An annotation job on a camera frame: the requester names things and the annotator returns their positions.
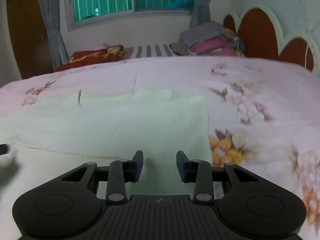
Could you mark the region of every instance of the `cable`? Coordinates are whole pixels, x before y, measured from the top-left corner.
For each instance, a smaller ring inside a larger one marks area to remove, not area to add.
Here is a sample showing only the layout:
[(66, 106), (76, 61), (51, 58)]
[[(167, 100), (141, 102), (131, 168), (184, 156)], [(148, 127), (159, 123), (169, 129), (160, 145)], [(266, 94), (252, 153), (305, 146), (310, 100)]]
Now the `cable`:
[(308, 13), (309, 13), (309, 28), (308, 28), (308, 41), (307, 41), (307, 49), (306, 49), (306, 55), (305, 55), (305, 61), (304, 61), (304, 68), (307, 68), (307, 55), (309, 50), (309, 42), (310, 42), (310, 31), (311, 31), (311, 25), (312, 25), (312, 17), (311, 17), (311, 10), (309, 6), (309, 1), (306, 0), (307, 6), (308, 6)]

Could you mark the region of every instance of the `headboard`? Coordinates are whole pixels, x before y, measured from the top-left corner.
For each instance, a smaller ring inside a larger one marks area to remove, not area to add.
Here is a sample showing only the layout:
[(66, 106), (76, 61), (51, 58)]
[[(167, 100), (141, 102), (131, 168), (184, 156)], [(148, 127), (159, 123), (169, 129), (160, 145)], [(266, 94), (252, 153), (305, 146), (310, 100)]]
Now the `headboard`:
[[(228, 14), (223, 25), (236, 32), (242, 39), (246, 57), (305, 65), (308, 34), (296, 32), (284, 37), (278, 19), (269, 8), (263, 6), (252, 8), (241, 19), (234, 13)], [(318, 74), (320, 53), (312, 38), (309, 46), (307, 69)]]

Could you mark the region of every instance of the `curtain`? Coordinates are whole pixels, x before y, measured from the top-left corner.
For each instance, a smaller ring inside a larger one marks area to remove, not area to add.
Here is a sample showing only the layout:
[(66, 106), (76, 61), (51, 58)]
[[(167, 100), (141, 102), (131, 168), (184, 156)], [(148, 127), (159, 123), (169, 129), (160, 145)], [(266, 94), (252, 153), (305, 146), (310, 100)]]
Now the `curtain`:
[(204, 24), (210, 21), (210, 0), (194, 0), (195, 5), (193, 7), (190, 28), (196, 27), (200, 24)]
[(68, 53), (60, 33), (60, 0), (39, 0), (40, 11), (49, 38), (53, 68), (68, 62)]

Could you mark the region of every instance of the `brown door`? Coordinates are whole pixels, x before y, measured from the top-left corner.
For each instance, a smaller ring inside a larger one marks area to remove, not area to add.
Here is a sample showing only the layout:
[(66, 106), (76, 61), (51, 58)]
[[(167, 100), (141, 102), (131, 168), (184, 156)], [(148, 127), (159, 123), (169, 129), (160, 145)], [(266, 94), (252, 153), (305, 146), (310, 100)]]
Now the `brown door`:
[(13, 52), (23, 79), (53, 72), (47, 31), (38, 0), (8, 0)]

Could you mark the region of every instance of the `circular cover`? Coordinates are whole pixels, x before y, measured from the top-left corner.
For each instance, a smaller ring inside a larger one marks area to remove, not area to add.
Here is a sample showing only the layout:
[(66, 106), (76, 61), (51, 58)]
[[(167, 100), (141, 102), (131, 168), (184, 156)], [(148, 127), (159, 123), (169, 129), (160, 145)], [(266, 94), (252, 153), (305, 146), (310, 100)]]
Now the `circular cover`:
[(83, 186), (68, 181), (51, 182), (20, 196), (13, 218), (24, 234), (38, 238), (75, 235), (100, 215), (98, 198)]
[(306, 208), (295, 194), (286, 190), (268, 191), (267, 195), (232, 190), (221, 199), (219, 213), (241, 235), (280, 238), (300, 229)]

